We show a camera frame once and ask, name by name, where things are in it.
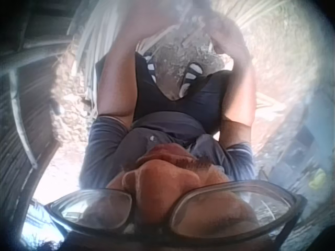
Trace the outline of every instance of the man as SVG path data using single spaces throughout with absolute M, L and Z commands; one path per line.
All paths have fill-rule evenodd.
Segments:
M 191 63 L 181 98 L 171 101 L 155 84 L 152 59 L 135 53 L 174 24 L 159 3 L 135 1 L 97 64 L 99 116 L 82 190 L 46 205 L 64 235 L 73 230 L 60 250 L 278 250 L 306 199 L 252 180 L 255 74 L 243 36 L 232 20 L 205 15 L 215 51 L 233 58 L 233 70 L 203 77 Z
M 155 84 L 154 67 L 135 50 L 139 41 L 174 22 L 157 9 L 157 1 L 139 2 L 97 67 L 98 72 L 103 68 L 99 116 L 90 131 L 80 184 L 82 189 L 131 194 L 136 199 L 138 225 L 150 226 L 162 224 L 178 199 L 194 189 L 254 179 L 250 141 L 256 81 L 236 24 L 228 18 L 205 18 L 215 51 L 233 58 L 233 70 L 203 77 L 199 65 L 191 64 L 182 98 L 168 100 Z M 218 130 L 219 142 L 212 136 Z M 97 202 L 85 213 L 92 216 L 106 206 Z M 207 211 L 213 221 L 212 217 L 222 214 L 217 207 L 226 209 L 225 221 L 240 224 L 230 229 L 235 234 L 258 226 L 250 206 L 233 194 L 201 206 L 188 212 L 194 217 L 179 225 L 179 231 L 199 235 L 204 226 L 193 219 Z

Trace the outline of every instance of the sandal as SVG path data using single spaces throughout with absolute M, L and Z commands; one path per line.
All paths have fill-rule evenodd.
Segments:
M 148 71 L 149 74 L 152 77 L 152 80 L 155 82 L 155 84 L 157 83 L 157 78 L 156 78 L 156 71 L 155 71 L 155 64 L 153 61 L 153 56 L 149 55 L 149 54 L 144 54 L 143 56 L 146 61 L 147 61 L 147 66 L 148 66 Z
M 185 76 L 182 81 L 182 86 L 180 87 L 179 97 L 183 98 L 187 95 L 188 89 L 191 85 L 194 85 L 197 78 L 202 76 L 204 73 L 203 68 L 198 63 L 190 63 L 185 72 Z

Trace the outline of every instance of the hand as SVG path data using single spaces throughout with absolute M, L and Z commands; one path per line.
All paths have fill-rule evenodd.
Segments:
M 243 35 L 235 22 L 228 17 L 214 14 L 205 17 L 205 31 L 211 37 L 214 50 L 218 54 L 227 54 L 235 61 L 250 60 L 250 53 Z
M 166 13 L 163 4 L 157 0 L 133 0 L 121 30 L 140 41 L 177 24 L 178 19 Z

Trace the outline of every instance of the black shorts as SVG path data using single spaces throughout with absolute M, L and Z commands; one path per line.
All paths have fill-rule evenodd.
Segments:
M 102 74 L 106 56 L 96 64 L 97 81 Z M 144 57 L 136 53 L 136 79 L 138 98 L 134 120 L 158 111 L 176 111 L 192 116 L 204 127 L 206 133 L 215 134 L 221 123 L 222 101 L 226 93 L 230 71 L 219 71 L 199 77 L 185 97 L 167 98 L 153 81 Z

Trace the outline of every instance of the mustache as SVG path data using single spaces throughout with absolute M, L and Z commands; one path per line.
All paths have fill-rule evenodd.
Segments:
M 209 157 L 207 156 L 202 156 L 198 159 L 193 159 L 193 160 L 177 159 L 177 160 L 171 160 L 168 162 L 175 165 L 176 167 L 179 167 L 185 170 L 190 170 L 190 171 L 209 170 L 209 168 L 212 166 L 212 162 L 209 160 Z M 140 167 L 141 165 L 136 165 L 135 163 L 132 163 L 132 164 L 128 163 L 122 169 L 124 172 L 130 172 Z

